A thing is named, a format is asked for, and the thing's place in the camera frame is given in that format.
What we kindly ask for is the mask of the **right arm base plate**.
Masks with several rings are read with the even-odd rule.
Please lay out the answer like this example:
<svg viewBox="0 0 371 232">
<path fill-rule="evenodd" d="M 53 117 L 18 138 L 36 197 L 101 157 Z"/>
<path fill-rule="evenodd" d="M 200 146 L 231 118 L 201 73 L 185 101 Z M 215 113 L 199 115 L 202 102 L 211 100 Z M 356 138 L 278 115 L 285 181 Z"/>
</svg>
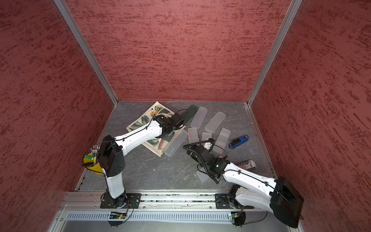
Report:
<svg viewBox="0 0 371 232">
<path fill-rule="evenodd" d="M 236 200 L 228 196 L 228 194 L 215 194 L 215 205 L 217 209 L 254 209 L 253 206 L 242 206 Z"/>
</svg>

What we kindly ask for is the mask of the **cream canvas tote bag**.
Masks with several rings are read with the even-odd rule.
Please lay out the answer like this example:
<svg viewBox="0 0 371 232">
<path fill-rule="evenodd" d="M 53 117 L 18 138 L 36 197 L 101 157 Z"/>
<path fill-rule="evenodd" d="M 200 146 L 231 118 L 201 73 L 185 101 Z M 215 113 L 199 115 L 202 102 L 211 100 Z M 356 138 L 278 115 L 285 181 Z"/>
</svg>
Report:
<svg viewBox="0 0 371 232">
<path fill-rule="evenodd" d="M 141 144 L 159 157 L 162 156 L 164 147 L 178 131 L 163 136 L 166 118 L 170 118 L 174 114 L 175 112 L 159 102 L 153 104 L 139 119 L 127 127 L 129 133 L 123 139 L 128 145 L 127 149 L 132 149 Z"/>
</svg>

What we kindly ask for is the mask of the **frosted translucent pencil case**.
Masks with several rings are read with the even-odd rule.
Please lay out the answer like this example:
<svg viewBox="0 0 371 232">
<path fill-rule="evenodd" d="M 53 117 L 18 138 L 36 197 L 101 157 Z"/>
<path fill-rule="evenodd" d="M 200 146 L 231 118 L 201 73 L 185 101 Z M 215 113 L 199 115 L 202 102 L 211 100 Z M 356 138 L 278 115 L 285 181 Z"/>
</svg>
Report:
<svg viewBox="0 0 371 232">
<path fill-rule="evenodd" d="M 205 131 L 213 133 L 219 125 L 223 122 L 226 115 L 222 112 L 217 112 L 212 119 L 206 124 Z"/>
</svg>

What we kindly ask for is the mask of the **dark green pencil case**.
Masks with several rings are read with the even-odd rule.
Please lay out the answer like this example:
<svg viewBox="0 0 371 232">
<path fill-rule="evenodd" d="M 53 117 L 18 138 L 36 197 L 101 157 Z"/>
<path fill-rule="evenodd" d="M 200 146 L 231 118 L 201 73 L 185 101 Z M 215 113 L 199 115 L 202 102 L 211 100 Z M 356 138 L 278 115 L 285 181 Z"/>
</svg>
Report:
<svg viewBox="0 0 371 232">
<path fill-rule="evenodd" d="M 185 110 L 181 116 L 184 119 L 184 124 L 187 124 L 197 113 L 198 107 L 195 105 L 191 105 L 187 110 Z"/>
</svg>

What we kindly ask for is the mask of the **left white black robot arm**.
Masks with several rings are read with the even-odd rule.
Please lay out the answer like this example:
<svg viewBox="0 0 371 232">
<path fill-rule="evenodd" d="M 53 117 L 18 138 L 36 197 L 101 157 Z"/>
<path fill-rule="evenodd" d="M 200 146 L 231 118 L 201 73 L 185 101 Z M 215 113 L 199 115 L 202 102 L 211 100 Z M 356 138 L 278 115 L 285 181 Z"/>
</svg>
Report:
<svg viewBox="0 0 371 232">
<path fill-rule="evenodd" d="M 98 163 L 108 187 L 111 199 L 125 195 L 122 172 L 125 169 L 125 156 L 133 149 L 153 138 L 168 136 L 173 131 L 181 129 L 184 119 L 178 113 L 171 117 L 156 115 L 150 121 L 125 135 L 103 138 L 98 151 Z"/>
</svg>

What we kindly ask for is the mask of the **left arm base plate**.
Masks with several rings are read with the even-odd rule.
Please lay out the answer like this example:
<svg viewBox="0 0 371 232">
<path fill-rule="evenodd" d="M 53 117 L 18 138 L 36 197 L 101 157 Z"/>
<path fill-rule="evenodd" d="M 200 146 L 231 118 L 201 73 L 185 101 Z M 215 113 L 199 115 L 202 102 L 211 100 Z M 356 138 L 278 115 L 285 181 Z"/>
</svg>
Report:
<svg viewBox="0 0 371 232">
<path fill-rule="evenodd" d="M 114 199 L 108 192 L 105 192 L 101 196 L 101 209 L 126 209 L 126 208 L 134 208 L 138 209 L 140 200 L 141 200 L 140 193 L 123 193 L 118 198 Z"/>
</svg>

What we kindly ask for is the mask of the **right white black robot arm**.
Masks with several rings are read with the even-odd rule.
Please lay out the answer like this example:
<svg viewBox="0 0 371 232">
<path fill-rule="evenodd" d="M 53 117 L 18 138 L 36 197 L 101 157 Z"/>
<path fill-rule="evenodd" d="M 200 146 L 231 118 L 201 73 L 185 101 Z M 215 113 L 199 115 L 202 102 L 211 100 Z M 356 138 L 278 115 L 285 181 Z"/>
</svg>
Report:
<svg viewBox="0 0 371 232">
<path fill-rule="evenodd" d="M 232 183 L 229 203 L 235 208 L 253 206 L 272 213 L 280 222 L 298 228 L 304 198 L 285 177 L 264 177 L 247 171 L 226 158 L 215 157 L 213 139 L 184 145 L 182 148 L 204 169 L 215 183 Z"/>
</svg>

